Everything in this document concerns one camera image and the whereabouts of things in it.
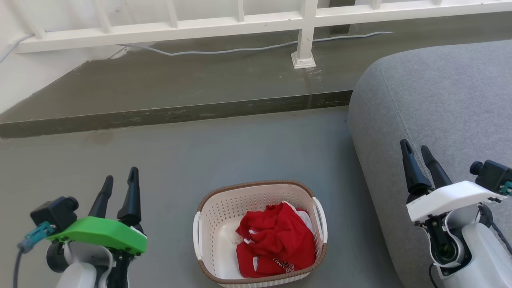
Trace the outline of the white perforated laundry basket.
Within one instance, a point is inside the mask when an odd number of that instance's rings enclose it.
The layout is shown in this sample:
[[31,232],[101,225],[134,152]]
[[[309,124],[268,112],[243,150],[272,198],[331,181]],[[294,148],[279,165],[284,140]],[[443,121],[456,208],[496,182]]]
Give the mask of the white perforated laundry basket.
[[[315,262],[289,274],[245,278],[238,270],[235,230],[248,211],[261,211],[281,201],[308,213],[315,239]],[[212,191],[198,206],[192,235],[201,271],[223,288],[268,288],[301,280],[322,264],[328,247],[327,220],[321,203],[306,185],[293,180],[248,182]]]

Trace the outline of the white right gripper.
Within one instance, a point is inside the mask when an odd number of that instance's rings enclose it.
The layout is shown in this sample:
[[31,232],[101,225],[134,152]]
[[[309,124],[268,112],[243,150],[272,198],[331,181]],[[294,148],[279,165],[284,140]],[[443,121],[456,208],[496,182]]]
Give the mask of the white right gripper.
[[463,181],[453,184],[430,149],[423,145],[421,155],[436,189],[429,193],[431,183],[422,173],[414,151],[406,139],[400,141],[400,149],[408,190],[406,202],[409,204],[406,204],[406,207],[412,222],[424,222],[429,215],[439,216],[480,202],[491,202],[490,198],[503,200],[507,197],[506,194],[492,192],[473,182]]

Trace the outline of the red shorts with white trim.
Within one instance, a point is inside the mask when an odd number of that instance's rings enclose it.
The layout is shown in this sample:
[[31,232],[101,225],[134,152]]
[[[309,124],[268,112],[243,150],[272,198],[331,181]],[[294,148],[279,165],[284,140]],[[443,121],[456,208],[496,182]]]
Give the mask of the red shorts with white trim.
[[263,211],[249,211],[236,233],[236,246],[252,257],[271,257],[292,262],[315,258],[315,238],[309,214],[287,201],[269,205]]

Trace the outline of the white metal railing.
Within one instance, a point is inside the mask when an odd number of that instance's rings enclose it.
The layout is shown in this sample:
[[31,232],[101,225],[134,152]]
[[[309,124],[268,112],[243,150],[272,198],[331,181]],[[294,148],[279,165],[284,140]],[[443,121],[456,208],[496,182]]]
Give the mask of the white metal railing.
[[18,45],[19,53],[300,30],[298,50],[292,55],[296,68],[314,66],[311,47],[316,27],[512,11],[512,0],[370,0],[367,5],[333,8],[318,8],[318,0],[302,0],[300,11],[245,15],[243,0],[236,0],[235,17],[178,20],[173,0],[167,0],[168,22],[113,26],[101,0],[92,0],[99,28],[47,32],[20,0],[13,2],[20,18],[34,33]]

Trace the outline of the grey fabric sofa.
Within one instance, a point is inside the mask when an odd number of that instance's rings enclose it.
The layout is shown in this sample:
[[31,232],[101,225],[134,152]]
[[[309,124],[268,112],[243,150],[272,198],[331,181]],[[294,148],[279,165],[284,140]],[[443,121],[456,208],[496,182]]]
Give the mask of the grey fabric sofa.
[[453,182],[470,166],[512,168],[512,40],[406,51],[373,63],[349,104],[348,125],[392,263],[404,288],[433,288],[424,231],[410,221],[399,142],[422,173],[429,147]]

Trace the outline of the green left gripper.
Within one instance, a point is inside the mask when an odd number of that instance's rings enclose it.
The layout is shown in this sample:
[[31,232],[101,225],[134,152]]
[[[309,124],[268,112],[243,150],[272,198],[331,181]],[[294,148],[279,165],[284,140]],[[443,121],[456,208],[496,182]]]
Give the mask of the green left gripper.
[[47,239],[60,242],[79,241],[114,250],[124,250],[133,255],[145,253],[148,238],[133,228],[139,225],[142,220],[139,170],[137,167],[133,166],[130,169],[127,184],[126,197],[117,213],[117,219],[120,222],[105,219],[108,201],[112,195],[114,185],[113,176],[108,175],[88,213],[89,216],[76,220],[63,232],[53,234]]

